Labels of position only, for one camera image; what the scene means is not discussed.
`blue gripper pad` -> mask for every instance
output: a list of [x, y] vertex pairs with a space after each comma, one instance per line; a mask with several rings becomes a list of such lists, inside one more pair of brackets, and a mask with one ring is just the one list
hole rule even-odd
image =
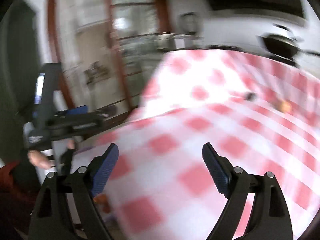
[[119, 148], [111, 144], [102, 156], [95, 157], [88, 166], [92, 178], [92, 197], [100, 194], [119, 158]]
[[211, 174], [218, 192], [223, 194], [226, 198], [229, 198], [231, 172], [221, 160], [222, 157], [217, 154], [210, 143], [206, 143], [202, 147], [202, 158]]

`red and white tablecloth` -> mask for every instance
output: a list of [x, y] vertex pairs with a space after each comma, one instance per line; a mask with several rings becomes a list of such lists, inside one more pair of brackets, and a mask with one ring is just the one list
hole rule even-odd
[[[257, 93], [245, 101], [248, 91]], [[292, 104], [283, 114], [271, 103]], [[97, 147], [76, 155], [89, 162], [114, 142], [119, 161], [105, 191], [128, 239], [204, 240], [226, 199], [202, 160], [210, 142], [248, 173], [272, 171], [298, 238], [320, 207], [320, 151], [316, 125], [320, 82], [279, 62], [223, 50], [165, 55], [130, 122]], [[235, 237], [244, 232], [253, 195]]]

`silver bolt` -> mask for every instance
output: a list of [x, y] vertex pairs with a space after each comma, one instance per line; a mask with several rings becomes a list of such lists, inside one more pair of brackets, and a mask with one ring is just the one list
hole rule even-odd
[[85, 173], [86, 171], [87, 171], [87, 167], [84, 167], [84, 166], [78, 169], [79, 173]]
[[235, 167], [235, 172], [241, 174], [243, 172], [243, 169], [240, 167]]
[[49, 172], [48, 174], [47, 174], [47, 177], [48, 178], [52, 178], [54, 176], [54, 172], [53, 171], [51, 171], [51, 172]]
[[268, 171], [268, 172], [267, 172], [267, 176], [268, 176], [269, 178], [274, 178], [274, 177], [275, 177], [275, 175], [274, 175], [273, 172], [271, 172], [271, 171]]

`metal screw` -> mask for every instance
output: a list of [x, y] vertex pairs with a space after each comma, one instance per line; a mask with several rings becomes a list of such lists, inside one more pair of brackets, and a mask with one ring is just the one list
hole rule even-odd
[[51, 171], [51, 172], [49, 172], [48, 174], [47, 174], [47, 177], [48, 178], [52, 178], [54, 176], [54, 172], [53, 171]]
[[243, 169], [240, 167], [235, 167], [235, 172], [241, 174], [243, 172]]
[[84, 167], [84, 166], [78, 169], [79, 173], [85, 173], [86, 171], [87, 171], [87, 167]]
[[271, 172], [271, 171], [268, 171], [268, 172], [267, 172], [267, 176], [268, 176], [269, 178], [274, 178], [274, 177], [275, 177], [275, 175], [274, 175], [273, 172]]

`wooden door frame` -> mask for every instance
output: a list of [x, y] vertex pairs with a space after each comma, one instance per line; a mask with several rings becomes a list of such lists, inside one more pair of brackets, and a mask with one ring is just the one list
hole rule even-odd
[[[119, 51], [119, 44], [115, 37], [115, 31], [113, 30], [113, 17], [112, 17], [112, 5], [111, 0], [105, 0], [106, 8], [107, 8], [107, 15], [109, 15], [109, 20], [107, 21], [107, 32], [111, 37], [111, 51], [112, 55], [114, 55], [115, 65], [117, 68], [117, 74], [120, 81], [121, 88], [124, 91], [125, 100], [128, 105], [129, 112], [133, 110], [131, 96], [128, 90], [128, 86], [126, 85], [125, 75], [124, 75], [124, 63], [122, 61], [122, 57]], [[48, 38], [49, 38], [49, 46], [51, 52], [51, 58], [53, 62], [61, 62], [61, 54], [59, 50], [59, 43], [58, 43], [58, 32], [57, 32], [57, 25], [56, 25], [56, 0], [48, 0], [48, 7], [47, 7], [47, 24], [48, 24]], [[70, 90], [68, 88], [66, 79], [64, 75], [60, 78], [60, 89], [63, 94], [63, 97], [67, 103], [68, 108], [75, 108], [75, 104], [73, 102]]]

